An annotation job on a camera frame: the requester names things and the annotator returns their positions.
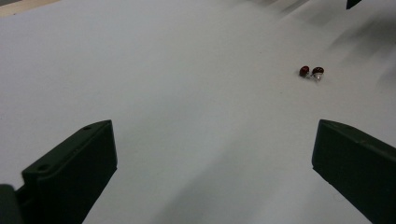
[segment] white table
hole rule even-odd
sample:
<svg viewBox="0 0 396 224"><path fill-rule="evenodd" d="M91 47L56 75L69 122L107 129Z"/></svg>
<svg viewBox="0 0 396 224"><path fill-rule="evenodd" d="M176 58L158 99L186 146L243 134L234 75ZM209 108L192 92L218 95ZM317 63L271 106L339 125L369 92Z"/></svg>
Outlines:
<svg viewBox="0 0 396 224"><path fill-rule="evenodd" d="M311 165L320 119L396 146L396 2L345 6L62 0L1 19L0 183L112 119L119 170L84 223L369 223Z"/></svg>

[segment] screw hole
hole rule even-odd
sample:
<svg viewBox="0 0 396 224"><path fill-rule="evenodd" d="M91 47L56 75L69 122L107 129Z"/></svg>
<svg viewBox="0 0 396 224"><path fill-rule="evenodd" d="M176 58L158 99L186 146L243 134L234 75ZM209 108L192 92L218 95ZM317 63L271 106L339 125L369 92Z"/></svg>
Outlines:
<svg viewBox="0 0 396 224"><path fill-rule="evenodd" d="M49 168L50 168L50 166L48 164L44 164L44 165L40 165L37 168L37 171L38 172L46 172L46 171L48 171Z"/></svg>

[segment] dark object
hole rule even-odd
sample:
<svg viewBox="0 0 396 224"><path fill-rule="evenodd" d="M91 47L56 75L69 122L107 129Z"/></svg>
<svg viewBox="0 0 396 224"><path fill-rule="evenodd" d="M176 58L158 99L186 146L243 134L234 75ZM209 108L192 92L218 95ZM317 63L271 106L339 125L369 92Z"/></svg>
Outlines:
<svg viewBox="0 0 396 224"><path fill-rule="evenodd" d="M350 9L356 6L361 0L347 0L346 2L346 9Z"/></svg>
<svg viewBox="0 0 396 224"><path fill-rule="evenodd" d="M11 3L19 2L21 0L0 0L0 7Z"/></svg>
<svg viewBox="0 0 396 224"><path fill-rule="evenodd" d="M82 223L116 170L111 120L86 126L23 170L23 187L0 185L0 223Z"/></svg>
<svg viewBox="0 0 396 224"><path fill-rule="evenodd" d="M303 66L300 68L300 77L306 77L309 73L309 67L308 66Z"/></svg>
<svg viewBox="0 0 396 224"><path fill-rule="evenodd" d="M342 123L321 120L314 170L373 223L396 223L396 148Z"/></svg>
<svg viewBox="0 0 396 224"><path fill-rule="evenodd" d="M316 74L322 75L324 73L324 69L322 67L316 67L312 70L312 76Z"/></svg>

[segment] red bead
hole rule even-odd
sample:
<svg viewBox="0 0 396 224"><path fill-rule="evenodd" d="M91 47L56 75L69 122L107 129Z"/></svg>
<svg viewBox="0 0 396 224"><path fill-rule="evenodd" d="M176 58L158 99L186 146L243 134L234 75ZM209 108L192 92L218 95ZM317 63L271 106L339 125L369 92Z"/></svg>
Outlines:
<svg viewBox="0 0 396 224"><path fill-rule="evenodd" d="M309 73L309 67L308 66L303 66L300 68L300 77L306 77Z"/></svg>
<svg viewBox="0 0 396 224"><path fill-rule="evenodd" d="M316 67L316 68L314 68L314 70L312 70L312 75L323 74L323 73L324 73L324 69L322 67Z"/></svg>

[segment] black plastic part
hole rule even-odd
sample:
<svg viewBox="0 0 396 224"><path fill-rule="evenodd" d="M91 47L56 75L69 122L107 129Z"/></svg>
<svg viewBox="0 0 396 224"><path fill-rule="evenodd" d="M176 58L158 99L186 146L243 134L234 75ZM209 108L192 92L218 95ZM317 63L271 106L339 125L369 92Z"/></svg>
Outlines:
<svg viewBox="0 0 396 224"><path fill-rule="evenodd" d="M0 185L0 224L23 224L14 188Z"/></svg>
<svg viewBox="0 0 396 224"><path fill-rule="evenodd" d="M80 129L23 170L16 196L24 223L82 223L116 170L111 120Z"/></svg>
<svg viewBox="0 0 396 224"><path fill-rule="evenodd" d="M11 3L19 2L21 0L0 0L0 7Z"/></svg>
<svg viewBox="0 0 396 224"><path fill-rule="evenodd" d="M373 223L396 223L396 148L348 125L321 120L314 170Z"/></svg>
<svg viewBox="0 0 396 224"><path fill-rule="evenodd" d="M346 9L351 9L352 7L356 6L361 0L347 0L346 2Z"/></svg>

